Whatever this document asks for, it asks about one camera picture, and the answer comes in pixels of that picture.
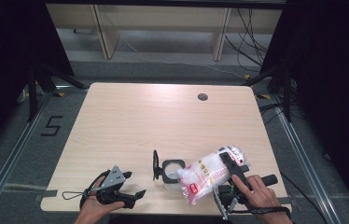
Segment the plastic bag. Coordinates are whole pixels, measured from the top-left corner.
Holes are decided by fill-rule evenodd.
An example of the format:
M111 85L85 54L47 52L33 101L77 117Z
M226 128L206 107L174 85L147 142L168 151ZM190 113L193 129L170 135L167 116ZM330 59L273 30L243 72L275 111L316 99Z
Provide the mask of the plastic bag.
M241 149L230 146L222 147L217 152L178 170L178 181L190 204L196 204L203 196L230 179L230 172L219 156L223 152L228 152L239 166L250 165Z

